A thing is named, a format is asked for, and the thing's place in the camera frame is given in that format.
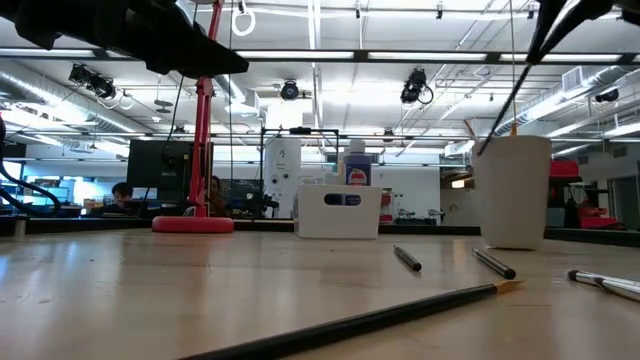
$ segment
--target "white cup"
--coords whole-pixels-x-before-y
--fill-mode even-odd
[[[480,229],[487,245],[535,250],[544,238],[551,141],[538,136],[492,139],[471,162]]]

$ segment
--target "wooden table surface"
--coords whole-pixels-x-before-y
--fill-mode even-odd
[[[422,261],[413,274],[392,253]],[[500,278],[480,238],[289,233],[27,236],[0,244],[1,359],[172,359]],[[640,249],[547,241],[492,251],[522,289],[295,359],[616,359],[640,350],[640,304],[569,282],[640,279]]]

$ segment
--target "computer monitor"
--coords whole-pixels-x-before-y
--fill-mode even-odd
[[[185,141],[131,140],[127,183],[155,188],[157,199],[184,201],[189,192],[193,144]]]

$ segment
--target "workbench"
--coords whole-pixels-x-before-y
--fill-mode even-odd
[[[423,265],[407,269],[401,245]],[[292,233],[26,235],[0,244],[0,358],[174,359],[497,282],[479,237]],[[615,359],[640,349],[640,304],[567,280],[640,279],[640,249],[548,240],[490,253],[521,289],[295,359]]]

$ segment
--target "glue bottle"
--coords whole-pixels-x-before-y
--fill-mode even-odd
[[[343,158],[344,184],[349,186],[371,186],[371,157],[365,155],[364,140],[353,139],[349,144],[349,154]],[[347,195],[345,205],[360,204],[360,196]]]

